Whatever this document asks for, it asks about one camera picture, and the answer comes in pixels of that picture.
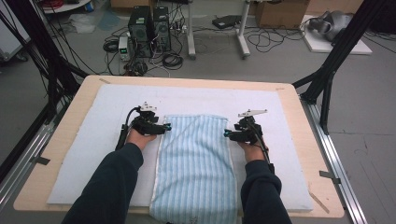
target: wooden table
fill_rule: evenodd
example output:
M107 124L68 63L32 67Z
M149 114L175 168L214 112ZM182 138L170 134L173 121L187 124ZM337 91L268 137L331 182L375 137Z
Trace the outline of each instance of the wooden table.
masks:
M290 84L260 83L222 80L177 79L156 77L89 76L81 85L67 109L56 132L50 139L42 157L50 159L48 165L37 164L17 197L14 208L22 211L67 211L70 205L47 204L52 186L71 147L78 128L92 106L102 85L131 84L140 86L169 86L216 88L232 90L277 91L283 106L290 133L303 167L306 185L313 199L314 210L309 213L290 213L291 217L342 217L343 206L332 180L319 176L328 171L308 123L296 90ZM147 214L147 207L131 207L131 213Z

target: person's left hand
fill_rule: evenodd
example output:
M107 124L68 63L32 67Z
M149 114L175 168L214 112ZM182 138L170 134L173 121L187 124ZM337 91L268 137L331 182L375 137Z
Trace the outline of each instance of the person's left hand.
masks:
M148 142L154 140L157 135L142 135L137 130L131 129L128 133L128 137L126 138L126 143L134 143L137 145L140 150L143 151L145 149Z

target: dark blue sweater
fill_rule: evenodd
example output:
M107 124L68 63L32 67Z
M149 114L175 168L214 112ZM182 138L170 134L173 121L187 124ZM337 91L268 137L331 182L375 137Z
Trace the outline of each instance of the dark blue sweater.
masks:
M135 144L109 153L62 223L124 223L142 164L142 152ZM291 223L279 198L280 180L270 173L266 162L252 161L246 170L241 190L244 223Z

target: person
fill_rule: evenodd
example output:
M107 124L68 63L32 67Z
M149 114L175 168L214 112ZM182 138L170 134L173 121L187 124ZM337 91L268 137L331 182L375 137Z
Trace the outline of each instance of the person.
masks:
M132 129L124 147L107 154L99 164L62 223L124 223L143 164L142 151L156 137ZM241 189L244 223L291 223L279 197L281 182L270 173L261 149L238 144L247 161L247 179Z

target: striped towel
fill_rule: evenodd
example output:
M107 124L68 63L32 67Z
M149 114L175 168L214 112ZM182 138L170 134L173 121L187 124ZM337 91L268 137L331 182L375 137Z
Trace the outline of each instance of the striped towel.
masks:
M233 224L236 180L226 138L227 119L168 116L172 131L162 139L149 213L179 223Z

